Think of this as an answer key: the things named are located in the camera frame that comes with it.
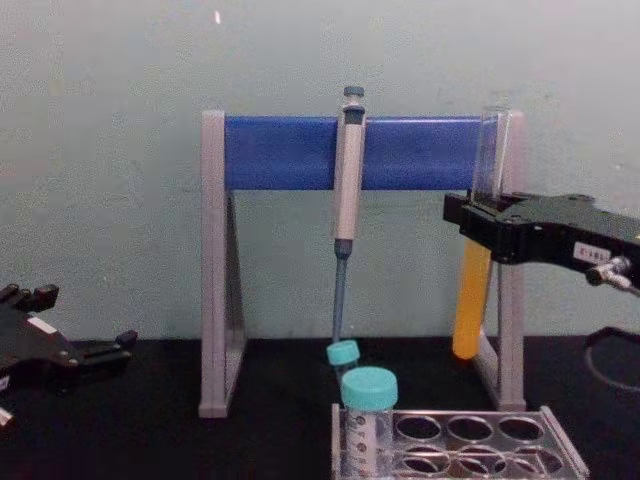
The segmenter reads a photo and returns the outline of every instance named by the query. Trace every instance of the teal tube cap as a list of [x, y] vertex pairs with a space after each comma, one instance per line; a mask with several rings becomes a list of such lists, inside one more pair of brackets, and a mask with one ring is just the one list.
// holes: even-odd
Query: teal tube cap
[[364, 412], [388, 410], [398, 401], [398, 381], [393, 372], [379, 367], [360, 367], [342, 377], [342, 403]]
[[360, 358], [360, 350], [355, 340], [342, 340], [327, 347], [329, 363], [334, 367], [355, 362]]

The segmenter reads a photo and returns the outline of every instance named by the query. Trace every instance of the black clamp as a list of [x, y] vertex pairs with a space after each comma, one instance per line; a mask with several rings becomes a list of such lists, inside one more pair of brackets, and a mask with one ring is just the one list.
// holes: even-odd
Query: black clamp
[[138, 334], [129, 330], [111, 344], [77, 348], [56, 328], [29, 312], [52, 308], [55, 285], [33, 292], [11, 284], [0, 290], [0, 391], [22, 387], [66, 391], [124, 372]]

